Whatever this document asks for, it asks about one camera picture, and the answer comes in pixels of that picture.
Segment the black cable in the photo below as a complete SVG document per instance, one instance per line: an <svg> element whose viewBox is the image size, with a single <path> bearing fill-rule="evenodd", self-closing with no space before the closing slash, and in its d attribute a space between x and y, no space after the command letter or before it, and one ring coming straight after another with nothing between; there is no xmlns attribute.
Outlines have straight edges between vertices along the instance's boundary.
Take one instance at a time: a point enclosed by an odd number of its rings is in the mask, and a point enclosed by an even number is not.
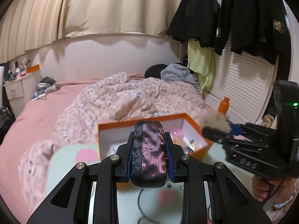
<svg viewBox="0 0 299 224"><path fill-rule="evenodd" d="M137 199L138 209L139 209L139 211L141 212L141 214L142 214L143 217L140 217L140 218L139 218L137 224L140 224L140 221L141 221L142 219L147 219L149 222L154 223L154 224L160 224L160 222L157 222L157 221L155 221L155 220L153 220L153 219L150 219L150 218L149 218L148 216L146 216L146 214L144 214L144 212L141 210L141 207L140 207L140 196L141 196L143 190L144 190L144 189L141 189L141 190L140 190L139 195L138 195L138 199Z"/></svg>
<svg viewBox="0 0 299 224"><path fill-rule="evenodd" d="M277 189L273 192L273 194L270 195L269 199L271 199L278 191L279 189L282 187L282 184L284 183L284 180L286 179L286 175L284 175L284 177L282 178L279 186L277 187Z"/></svg>
<svg viewBox="0 0 299 224"><path fill-rule="evenodd" d="M209 215L210 209L211 209L211 205L209 205L209 208L207 209L207 218L208 218L209 222L212 223L212 220L210 219L210 215Z"/></svg>

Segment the pink circle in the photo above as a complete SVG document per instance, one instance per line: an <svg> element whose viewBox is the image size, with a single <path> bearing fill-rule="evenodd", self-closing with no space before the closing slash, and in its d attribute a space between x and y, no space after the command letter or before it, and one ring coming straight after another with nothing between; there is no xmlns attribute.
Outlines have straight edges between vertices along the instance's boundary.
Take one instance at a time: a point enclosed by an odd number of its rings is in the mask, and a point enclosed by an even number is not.
<svg viewBox="0 0 299 224"><path fill-rule="evenodd" d="M98 160L98 153L92 149L81 149L76 156L76 163L85 162L89 164L90 162Z"/></svg>
<svg viewBox="0 0 299 224"><path fill-rule="evenodd" d="M173 138L181 138L183 139L184 138L184 132L181 128L174 128L171 130L171 134L173 136Z"/></svg>
<svg viewBox="0 0 299 224"><path fill-rule="evenodd" d="M174 190L161 190L157 193L157 200L160 205L171 205L176 201L176 191Z"/></svg>

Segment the orange box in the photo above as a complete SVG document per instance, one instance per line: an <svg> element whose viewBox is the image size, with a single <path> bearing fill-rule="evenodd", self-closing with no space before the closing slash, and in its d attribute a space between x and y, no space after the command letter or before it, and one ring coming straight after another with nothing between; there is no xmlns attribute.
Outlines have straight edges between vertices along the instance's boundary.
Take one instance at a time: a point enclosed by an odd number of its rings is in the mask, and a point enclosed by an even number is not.
<svg viewBox="0 0 299 224"><path fill-rule="evenodd" d="M130 133L134 131L135 123L138 120L140 119L98 125L101 160L115 154L120 145L128 142ZM201 160L207 154L213 144L212 141L203 137L200 126L188 114L166 115L143 120L159 121L163 126L164 132L171 132L174 128L181 128L186 139L193 139L194 143L200 148L200 150L191 154L198 160Z"/></svg>
<svg viewBox="0 0 299 224"><path fill-rule="evenodd" d="M35 65L32 67L27 68L27 73L32 73L39 70L39 65Z"/></svg>

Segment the metal screw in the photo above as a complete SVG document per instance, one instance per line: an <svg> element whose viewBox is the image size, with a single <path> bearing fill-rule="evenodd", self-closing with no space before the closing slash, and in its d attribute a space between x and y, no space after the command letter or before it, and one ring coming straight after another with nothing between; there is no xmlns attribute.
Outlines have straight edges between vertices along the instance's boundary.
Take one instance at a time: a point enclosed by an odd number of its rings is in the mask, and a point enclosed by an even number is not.
<svg viewBox="0 0 299 224"><path fill-rule="evenodd" d="M218 162L216 162L216 167L222 169L222 168L224 168L224 164L222 162L218 161Z"/></svg>
<svg viewBox="0 0 299 224"><path fill-rule="evenodd" d="M188 154L184 154L184 155L182 155L182 159L187 161L190 159L190 156Z"/></svg>
<svg viewBox="0 0 299 224"><path fill-rule="evenodd" d="M112 155L111 157L110 157L110 159L112 160L112 161L116 161L116 160L118 160L119 159L119 155Z"/></svg>
<svg viewBox="0 0 299 224"><path fill-rule="evenodd" d="M185 154L192 154L194 152L190 147L184 147L183 151Z"/></svg>
<svg viewBox="0 0 299 224"><path fill-rule="evenodd" d="M85 167L85 164L83 163L83 162L79 162L79 163L77 163L77 165L76 165L76 168L77 169L82 169L82 168L84 168Z"/></svg>

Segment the black clothing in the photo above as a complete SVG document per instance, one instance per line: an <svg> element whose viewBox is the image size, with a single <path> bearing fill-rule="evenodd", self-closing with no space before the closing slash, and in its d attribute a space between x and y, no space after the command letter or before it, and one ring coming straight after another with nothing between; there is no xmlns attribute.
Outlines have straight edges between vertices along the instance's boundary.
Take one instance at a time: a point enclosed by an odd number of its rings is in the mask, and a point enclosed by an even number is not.
<svg viewBox="0 0 299 224"><path fill-rule="evenodd" d="M217 0L182 0L166 32L182 43L194 38L214 47L220 5Z"/></svg>
<svg viewBox="0 0 299 224"><path fill-rule="evenodd" d="M285 16L282 0L222 0L215 52L222 55L231 31L232 52L259 55L274 65L290 46Z"/></svg>
<svg viewBox="0 0 299 224"><path fill-rule="evenodd" d="M158 64L158 65L153 65L149 69L145 71L144 77L145 78L158 78L161 79L161 71L163 71L167 65L165 64Z"/></svg>
<svg viewBox="0 0 299 224"><path fill-rule="evenodd" d="M182 61L182 66L187 67L188 66L188 55L184 56L184 59Z"/></svg>

